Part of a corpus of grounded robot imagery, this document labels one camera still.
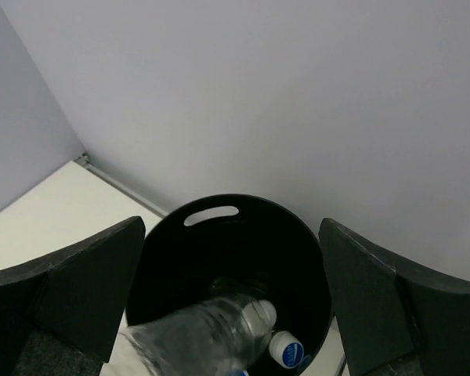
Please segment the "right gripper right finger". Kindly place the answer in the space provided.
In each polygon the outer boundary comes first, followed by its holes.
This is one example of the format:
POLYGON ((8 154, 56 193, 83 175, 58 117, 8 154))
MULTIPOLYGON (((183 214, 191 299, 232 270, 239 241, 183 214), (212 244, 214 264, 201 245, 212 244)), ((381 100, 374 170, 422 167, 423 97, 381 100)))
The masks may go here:
POLYGON ((333 219, 323 219, 319 241, 351 375, 470 375, 470 281, 333 219))

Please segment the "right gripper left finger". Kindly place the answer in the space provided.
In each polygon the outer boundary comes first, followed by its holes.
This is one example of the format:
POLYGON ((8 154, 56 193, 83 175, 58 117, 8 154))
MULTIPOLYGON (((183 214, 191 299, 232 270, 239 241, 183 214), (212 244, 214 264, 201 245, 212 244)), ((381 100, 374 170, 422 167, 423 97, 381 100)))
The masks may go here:
POLYGON ((145 225, 130 217, 0 270, 0 375, 98 375, 139 264, 145 225))

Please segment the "clear bottle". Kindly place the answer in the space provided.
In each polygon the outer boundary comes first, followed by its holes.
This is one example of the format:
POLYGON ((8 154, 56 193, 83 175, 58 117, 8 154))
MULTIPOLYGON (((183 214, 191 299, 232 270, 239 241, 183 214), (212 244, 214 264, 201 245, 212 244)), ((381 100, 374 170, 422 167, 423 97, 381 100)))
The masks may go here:
POLYGON ((237 294, 129 326, 123 335, 149 375, 235 375, 266 351, 276 321, 273 303, 237 294))
POLYGON ((289 331, 277 331, 273 334, 269 354, 285 369, 296 368, 305 356, 302 343, 289 331))

